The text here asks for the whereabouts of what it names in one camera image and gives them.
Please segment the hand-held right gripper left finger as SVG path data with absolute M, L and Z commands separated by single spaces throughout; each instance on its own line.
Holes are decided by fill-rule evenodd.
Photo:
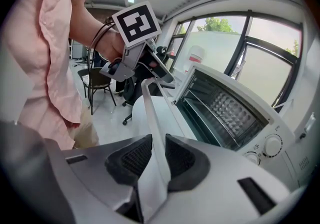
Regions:
M 138 180 L 152 155 L 152 135 L 100 146 L 45 147 L 56 181 L 77 224 L 143 224 Z

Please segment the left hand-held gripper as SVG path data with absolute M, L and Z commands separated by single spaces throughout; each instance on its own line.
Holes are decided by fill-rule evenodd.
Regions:
M 135 74 L 139 62 L 139 79 L 159 78 L 166 83 L 174 80 L 166 67 L 167 48 L 158 46 L 155 51 L 147 39 L 162 33 L 158 19 L 149 1 L 134 4 L 112 15 L 123 41 L 122 57 L 108 62 L 100 73 L 119 82 Z

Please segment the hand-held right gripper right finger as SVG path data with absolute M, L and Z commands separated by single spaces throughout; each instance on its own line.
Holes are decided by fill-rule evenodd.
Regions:
M 289 191 L 275 176 L 232 150 L 167 134 L 172 179 L 152 224 L 279 224 L 305 188 Z

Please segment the person's left hand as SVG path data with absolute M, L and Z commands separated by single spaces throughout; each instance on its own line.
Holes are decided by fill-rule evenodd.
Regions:
M 96 50 L 106 60 L 113 62 L 117 58 L 121 58 L 125 43 L 121 37 L 121 34 L 110 28 L 100 39 L 96 46 Z

